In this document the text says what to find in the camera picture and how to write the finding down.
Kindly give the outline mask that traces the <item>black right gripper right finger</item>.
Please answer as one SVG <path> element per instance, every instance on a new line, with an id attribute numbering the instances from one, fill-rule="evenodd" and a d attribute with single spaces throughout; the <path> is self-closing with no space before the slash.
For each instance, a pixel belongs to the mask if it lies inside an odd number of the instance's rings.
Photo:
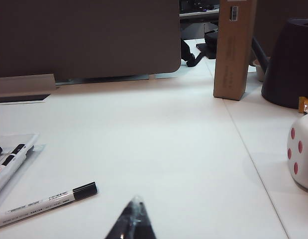
<path id="1" fill-rule="evenodd" d="M 151 225 L 150 218 L 148 216 L 145 203 L 143 199 L 139 196 L 133 198 L 135 205 L 135 229 L 134 238 L 135 239 L 156 239 L 156 235 Z"/>

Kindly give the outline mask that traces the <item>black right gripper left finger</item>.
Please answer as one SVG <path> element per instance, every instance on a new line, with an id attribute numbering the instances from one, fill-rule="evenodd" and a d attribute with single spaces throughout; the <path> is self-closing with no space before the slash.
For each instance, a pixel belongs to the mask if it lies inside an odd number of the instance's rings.
<path id="1" fill-rule="evenodd" d="M 138 214 L 138 199 L 132 198 L 108 232 L 106 239 L 133 239 Z"/>

